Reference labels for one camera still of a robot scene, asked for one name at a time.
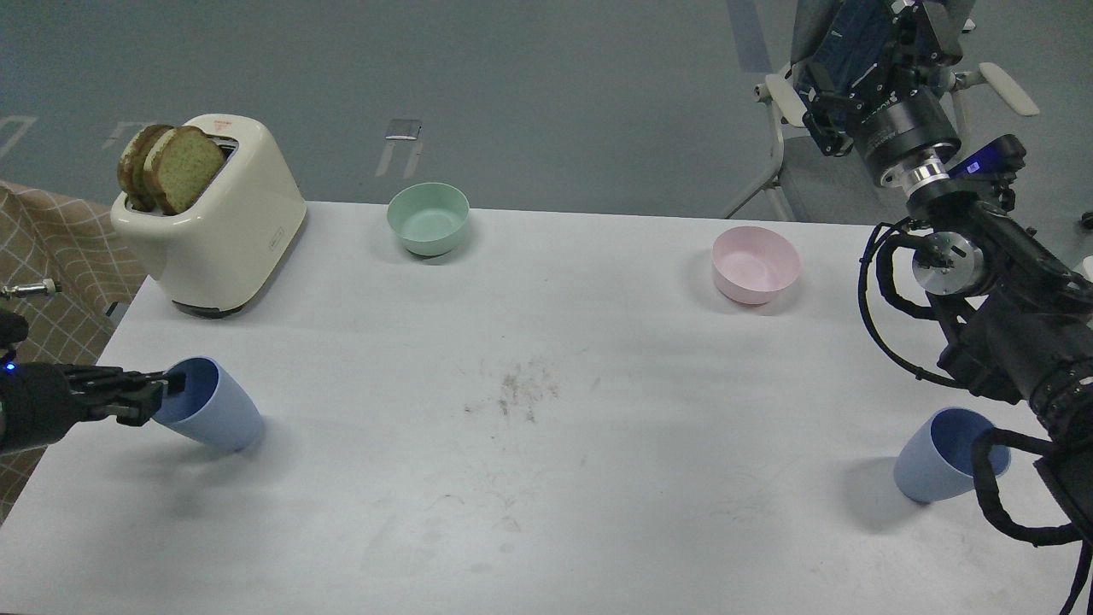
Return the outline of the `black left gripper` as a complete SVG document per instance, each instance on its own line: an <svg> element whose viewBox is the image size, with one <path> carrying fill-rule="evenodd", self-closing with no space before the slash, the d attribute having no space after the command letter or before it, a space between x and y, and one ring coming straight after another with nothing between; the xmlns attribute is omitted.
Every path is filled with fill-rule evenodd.
<svg viewBox="0 0 1093 615"><path fill-rule="evenodd" d="M146 425L164 395L122 395L163 386L168 395L186 389L181 372L136 372L113 366L17 365L17 443L58 442L78 423L113 418Z"/></svg>

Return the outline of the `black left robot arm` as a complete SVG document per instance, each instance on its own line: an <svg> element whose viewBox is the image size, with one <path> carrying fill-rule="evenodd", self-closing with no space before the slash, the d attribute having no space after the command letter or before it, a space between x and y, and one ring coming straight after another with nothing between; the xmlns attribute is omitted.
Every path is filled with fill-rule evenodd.
<svg viewBox="0 0 1093 615"><path fill-rule="evenodd" d="M133 372L114 366L17 360L30 323L3 308L1 450L19 453L60 441L78 423L113 417L141 427L169 397L186 392L183 372Z"/></svg>

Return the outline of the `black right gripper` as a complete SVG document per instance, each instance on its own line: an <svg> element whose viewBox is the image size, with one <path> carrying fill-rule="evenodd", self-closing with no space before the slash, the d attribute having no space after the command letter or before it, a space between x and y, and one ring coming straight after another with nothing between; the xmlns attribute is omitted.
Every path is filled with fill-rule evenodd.
<svg viewBox="0 0 1093 615"><path fill-rule="evenodd" d="M890 1L888 11L888 85L943 85L951 66L963 58L961 28L947 3ZM819 62L801 67L803 122L816 147L831 157L854 147L875 186L886 187L900 163L926 150L941 162L960 151L959 132L932 91L866 85L842 92Z"/></svg>

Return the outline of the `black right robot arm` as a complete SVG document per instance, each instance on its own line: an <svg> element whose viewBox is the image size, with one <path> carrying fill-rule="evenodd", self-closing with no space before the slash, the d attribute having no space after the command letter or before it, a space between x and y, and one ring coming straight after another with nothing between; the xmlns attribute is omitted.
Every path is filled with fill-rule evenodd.
<svg viewBox="0 0 1093 615"><path fill-rule="evenodd" d="M860 260L857 300L877 346L947 388L1027 402L1046 437L937 413L895 478L918 502L973 490L986 521L1043 548L1076 542L1061 612L1090 592L1090 281L1011 218L1026 149L996 138L961 156L941 104L969 1L800 1L790 85L826 156L857 151L907 215L880 223Z"/></svg>

